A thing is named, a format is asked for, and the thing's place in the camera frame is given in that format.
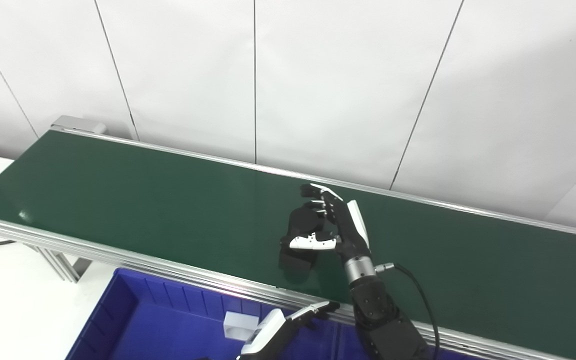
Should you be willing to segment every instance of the wire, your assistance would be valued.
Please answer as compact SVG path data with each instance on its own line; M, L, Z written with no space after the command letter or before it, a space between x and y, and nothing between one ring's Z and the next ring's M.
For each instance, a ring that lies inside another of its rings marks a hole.
M428 311L428 316L430 317L430 323L432 324L432 330L434 331L434 354L432 354L432 359L437 360L437 357L439 356L439 328L437 327L437 321L435 320L435 315L433 315L433 311L430 309L430 303L428 302L428 298L426 298L426 294L424 293L424 290L421 288L419 281L417 281L417 279L412 274L412 272L409 271L409 269L405 268L400 264L395 264L395 269L408 276L416 286L417 291L419 291L419 295L423 300L423 305L425 305L425 309Z
M0 245L7 245L7 244L13 244L13 243L15 243L15 240L0 241Z

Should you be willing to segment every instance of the black robotic finger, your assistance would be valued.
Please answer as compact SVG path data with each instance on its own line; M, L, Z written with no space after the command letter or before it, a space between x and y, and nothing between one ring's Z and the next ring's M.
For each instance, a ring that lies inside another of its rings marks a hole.
M322 189L313 184L303 184L299 187L302 198L322 198Z

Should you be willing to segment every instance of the wall panel seam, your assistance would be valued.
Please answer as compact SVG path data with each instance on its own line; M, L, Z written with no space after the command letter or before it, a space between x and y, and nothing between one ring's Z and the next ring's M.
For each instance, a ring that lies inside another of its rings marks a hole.
M6 80L6 77L4 76L2 69L0 69L0 76L1 79L3 80L4 84L6 84L6 88L8 89L8 91L10 92L10 95L12 96L12 98L14 99L14 102L16 103L17 107L19 108L19 110L21 111L21 114L23 114L23 118L25 118L25 121L28 122L28 125L30 126L30 129L32 130L32 132L34 133L34 136L37 137L37 139L39 139L39 135L37 134L37 131L35 130L35 127L33 126L33 124L30 122L30 119L28 118L28 116L26 115L26 112L24 111L23 107L21 106L21 104L19 103L19 100L17 99L17 96L15 96L15 93L12 91L12 88L10 87L9 82Z
M459 14L462 11L462 7L464 6L465 1L466 0L461 0L461 2L459 3L459 7L457 8L457 14L455 14L454 20L452 21L450 31L448 32L448 36L446 37L446 41L443 44L441 54L439 55L439 60L437 61L437 65L434 67L434 72L432 73L432 77L430 77L430 82L428 83L428 88L426 89L425 95L423 96L423 100L421 101L421 106L419 107L419 112L417 112L416 118L414 119L414 123L412 125L412 129L410 129L410 134L408 135L408 139L406 141L406 146L404 146L404 150L401 153L401 157L399 158L399 163L397 164L397 170L395 170L395 175L392 177L392 182L390 183L390 187L388 188L390 191L393 189L393 186L395 185L395 180L397 179L397 175L400 173L400 168L402 167L402 162L404 160L404 157L406 156L406 151L409 148L410 140L412 139L412 135L415 132L415 129L417 127L419 117L421 116L421 112L423 111L424 105L426 104L428 94L430 93L430 88L433 86L435 76L437 75L437 71L439 70L439 66L442 63L442 59L444 58L444 53L446 52L446 48L448 47L448 42L450 42L450 38L453 35L453 30L455 29L455 25L457 24L457 19L459 19Z
M115 61L115 54L113 53L113 48L110 46L110 39L108 38L108 33L106 32L106 25L104 25L104 19L101 16L101 11L99 10L99 4L97 0L94 1L94 8L96 9L96 14L99 16L99 23L101 24L101 30L103 31L103 38L105 38L105 43L108 45L108 51L110 52L110 59L112 59L112 66L114 66L114 71L117 74L117 80L119 80L119 87L121 88L121 95L123 95L123 100L126 102L126 108L128 109L128 116L130 116L130 123L134 129L134 134L137 136L137 141L141 141L139 138L139 131L137 131L137 125L135 124L135 118L133 117L133 111L130 109L130 103L128 103L128 96L126 96L126 90L124 89L124 82L122 81L121 75L119 75L119 68L117 67L117 61Z

